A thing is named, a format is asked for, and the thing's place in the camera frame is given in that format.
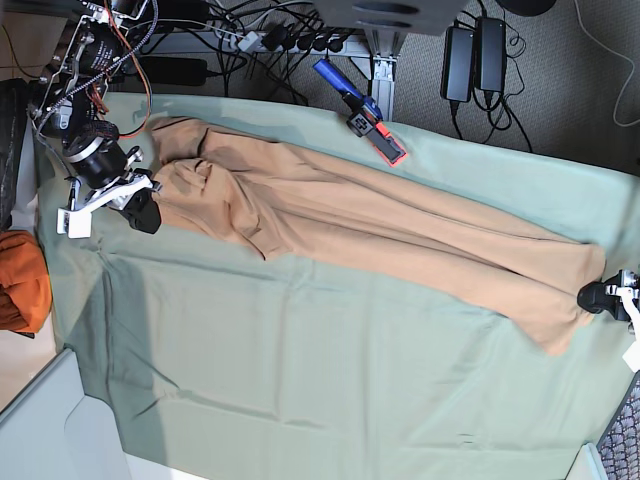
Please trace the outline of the black power brick left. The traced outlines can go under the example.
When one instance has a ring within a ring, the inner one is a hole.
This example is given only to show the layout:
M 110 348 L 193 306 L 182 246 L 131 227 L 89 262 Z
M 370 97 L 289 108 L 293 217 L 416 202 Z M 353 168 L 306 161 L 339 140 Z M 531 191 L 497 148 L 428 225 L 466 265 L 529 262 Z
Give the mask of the black power brick left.
M 154 84 L 202 86 L 209 76 L 203 59 L 147 56 L 139 62 Z

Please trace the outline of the blue orange clamp centre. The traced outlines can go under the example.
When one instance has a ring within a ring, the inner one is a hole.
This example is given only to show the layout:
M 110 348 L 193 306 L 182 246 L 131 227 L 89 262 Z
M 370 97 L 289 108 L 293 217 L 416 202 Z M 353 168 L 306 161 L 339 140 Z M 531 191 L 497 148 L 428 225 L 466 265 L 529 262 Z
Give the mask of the blue orange clamp centre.
M 399 165 L 407 152 L 383 124 L 382 113 L 373 98 L 362 94 L 329 60 L 318 60 L 313 68 L 349 107 L 348 128 L 356 136 L 366 138 L 390 167 Z

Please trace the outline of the black power adapter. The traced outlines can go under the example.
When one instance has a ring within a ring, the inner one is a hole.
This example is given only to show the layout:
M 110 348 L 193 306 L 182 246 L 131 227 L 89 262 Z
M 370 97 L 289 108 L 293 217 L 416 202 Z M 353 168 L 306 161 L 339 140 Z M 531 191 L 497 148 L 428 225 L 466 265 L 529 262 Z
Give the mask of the black power adapter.
M 482 91 L 503 93 L 506 62 L 505 22 L 479 17 L 475 26 L 475 87 Z
M 467 103 L 472 95 L 474 32 L 451 26 L 446 31 L 441 79 L 441 97 Z

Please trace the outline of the orange folded cloth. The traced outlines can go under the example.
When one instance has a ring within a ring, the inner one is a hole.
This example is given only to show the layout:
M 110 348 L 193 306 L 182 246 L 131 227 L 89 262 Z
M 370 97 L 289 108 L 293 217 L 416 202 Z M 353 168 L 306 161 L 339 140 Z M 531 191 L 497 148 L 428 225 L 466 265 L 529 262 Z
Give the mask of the orange folded cloth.
M 25 230 L 1 234 L 1 330 L 35 335 L 52 307 L 52 288 L 43 252 Z

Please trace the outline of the white plastic bin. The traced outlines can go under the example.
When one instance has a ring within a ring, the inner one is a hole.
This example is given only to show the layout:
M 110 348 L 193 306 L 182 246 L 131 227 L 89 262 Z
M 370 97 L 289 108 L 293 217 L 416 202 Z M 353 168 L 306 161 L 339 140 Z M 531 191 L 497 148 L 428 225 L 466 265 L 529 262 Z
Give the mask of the white plastic bin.
M 76 354 L 58 354 L 1 412 L 3 479 L 129 479 L 112 409 L 85 394 Z

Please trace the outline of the aluminium frame post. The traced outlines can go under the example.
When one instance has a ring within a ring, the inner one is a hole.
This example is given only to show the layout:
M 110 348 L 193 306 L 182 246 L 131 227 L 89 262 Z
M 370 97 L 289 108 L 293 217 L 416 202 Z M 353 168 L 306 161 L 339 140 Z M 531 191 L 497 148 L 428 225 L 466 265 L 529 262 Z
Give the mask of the aluminium frame post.
M 379 107 L 385 121 L 391 121 L 394 110 L 397 61 L 406 33 L 365 28 L 369 59 L 355 58 L 352 63 L 369 81 L 369 95 Z

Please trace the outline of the tan T-shirt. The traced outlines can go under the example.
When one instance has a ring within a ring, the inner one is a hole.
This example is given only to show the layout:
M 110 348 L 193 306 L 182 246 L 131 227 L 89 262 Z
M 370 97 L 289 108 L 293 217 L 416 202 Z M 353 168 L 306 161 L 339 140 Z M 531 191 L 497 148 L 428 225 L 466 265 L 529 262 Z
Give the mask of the tan T-shirt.
M 591 321 L 579 290 L 604 250 L 358 163 L 187 117 L 156 120 L 165 224 L 420 284 L 512 320 L 563 353 Z

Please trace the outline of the grey monitor base plate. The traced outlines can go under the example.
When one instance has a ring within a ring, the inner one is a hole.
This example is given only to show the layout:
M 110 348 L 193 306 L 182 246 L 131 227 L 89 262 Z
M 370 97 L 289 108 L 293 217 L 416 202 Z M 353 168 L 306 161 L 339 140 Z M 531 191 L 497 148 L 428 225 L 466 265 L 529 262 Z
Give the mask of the grey monitor base plate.
M 331 27 L 441 35 L 470 0 L 315 0 Z

